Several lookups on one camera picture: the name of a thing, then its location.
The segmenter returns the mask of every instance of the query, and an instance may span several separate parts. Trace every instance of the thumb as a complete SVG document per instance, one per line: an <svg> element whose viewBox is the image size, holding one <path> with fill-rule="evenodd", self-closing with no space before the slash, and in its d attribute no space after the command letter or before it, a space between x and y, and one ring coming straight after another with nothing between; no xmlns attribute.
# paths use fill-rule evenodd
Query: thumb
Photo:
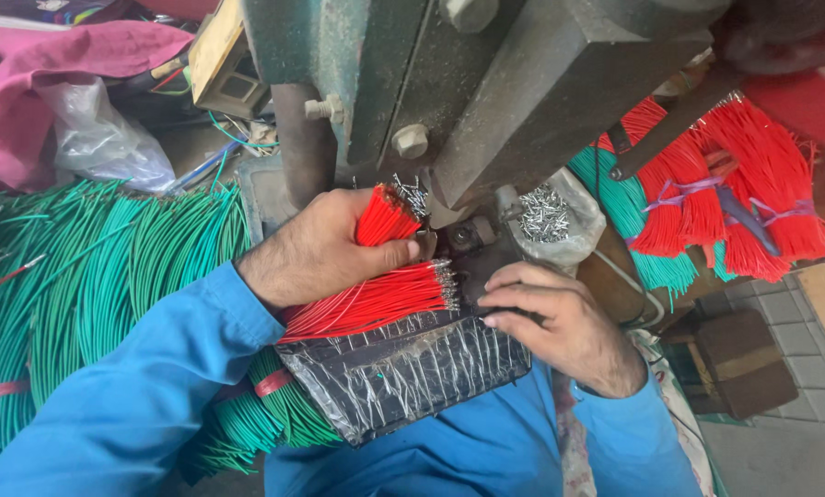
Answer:
<svg viewBox="0 0 825 497"><path fill-rule="evenodd" d="M543 357L542 354L547 353L551 348L551 332L516 312L493 312L483 319L483 323L508 333L529 347L537 356Z"/></svg>
<svg viewBox="0 0 825 497"><path fill-rule="evenodd" d="M369 248L365 254L367 268L373 272L373 277L406 266L418 257L420 249L413 240L393 240L378 247Z"/></svg>

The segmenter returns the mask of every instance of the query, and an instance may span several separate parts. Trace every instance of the person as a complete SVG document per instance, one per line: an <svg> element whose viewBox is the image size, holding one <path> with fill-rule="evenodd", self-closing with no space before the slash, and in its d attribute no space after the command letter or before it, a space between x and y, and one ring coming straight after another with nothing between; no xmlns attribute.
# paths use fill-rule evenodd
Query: person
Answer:
<svg viewBox="0 0 825 497"><path fill-rule="evenodd" d="M120 346L70 375L0 455L5 495L152 495L201 412L275 343L274 318L403 266L418 245L366 248L354 226L371 190L316 198L274 236L159 301ZM278 447L267 495L560 495L551 368L574 378L575 415L600 496L701 495L655 378L579 282L538 266L497 271L479 304L537 358L497 388L359 449Z"/></svg>

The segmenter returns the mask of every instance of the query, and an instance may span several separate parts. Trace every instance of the bundle of green wires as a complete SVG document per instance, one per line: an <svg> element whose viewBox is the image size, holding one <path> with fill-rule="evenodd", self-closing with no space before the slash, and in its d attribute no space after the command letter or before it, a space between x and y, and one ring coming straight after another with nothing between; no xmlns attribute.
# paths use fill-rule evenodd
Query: bundle of green wires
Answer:
<svg viewBox="0 0 825 497"><path fill-rule="evenodd" d="M626 239L634 238L646 225L647 213L642 210L649 203L646 202L642 186L636 178L624 181L609 179L609 169L616 163L615 154L603 149L597 149L596 153L599 154L600 165L599 195L596 192L596 161L593 147L587 147L566 165L579 177L591 195L600 199L618 233ZM659 257L631 251L631 258L643 285L650 290L666 287L671 301L674 296L684 294L698 275L692 259L685 253L676 257Z"/></svg>
<svg viewBox="0 0 825 497"><path fill-rule="evenodd" d="M258 385L266 376L283 367L274 347L265 347L253 356L247 376L253 385ZM268 412L284 425L284 440L288 446L327 445L341 440L323 415L308 401L302 386L295 379L261 399Z"/></svg>
<svg viewBox="0 0 825 497"><path fill-rule="evenodd" d="M0 383L28 381L0 397L0 451L72 372L108 355L159 299L250 248L237 186L170 198L137 196L121 181L80 180L10 199L0 195ZM280 366L269 347L249 376ZM295 381L260 399L217 401L178 465L196 481L224 469L250 471L259 450L339 440Z"/></svg>

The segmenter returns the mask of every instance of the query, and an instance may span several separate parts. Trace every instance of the clear plastic bag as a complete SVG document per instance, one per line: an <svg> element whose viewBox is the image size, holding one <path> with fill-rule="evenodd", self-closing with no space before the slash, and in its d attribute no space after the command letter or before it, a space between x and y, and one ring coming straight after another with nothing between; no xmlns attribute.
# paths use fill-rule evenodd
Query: clear plastic bag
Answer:
<svg viewBox="0 0 825 497"><path fill-rule="evenodd" d="M597 241L606 229L606 216L584 185L565 167L545 181L569 204L568 236L556 243L538 243L529 240L517 221L509 226L514 239L524 252L541 262L557 266L574 276L574 268L594 252Z"/></svg>
<svg viewBox="0 0 825 497"><path fill-rule="evenodd" d="M130 123L109 103L99 76L36 85L53 110L58 168L90 179L129 179L126 185L160 192L175 180L161 144L138 123Z"/></svg>

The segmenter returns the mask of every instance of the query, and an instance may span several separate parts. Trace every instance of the blue sleeve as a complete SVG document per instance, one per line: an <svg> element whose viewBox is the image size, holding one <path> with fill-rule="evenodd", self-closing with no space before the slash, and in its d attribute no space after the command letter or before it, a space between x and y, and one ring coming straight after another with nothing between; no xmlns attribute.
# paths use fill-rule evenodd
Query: blue sleeve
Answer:
<svg viewBox="0 0 825 497"><path fill-rule="evenodd" d="M573 396L601 497L701 495L651 372L646 386L627 399L604 399L574 384Z"/></svg>
<svg viewBox="0 0 825 497"><path fill-rule="evenodd" d="M0 496L154 494L205 404L283 334L231 263L162 299L4 449Z"/></svg>

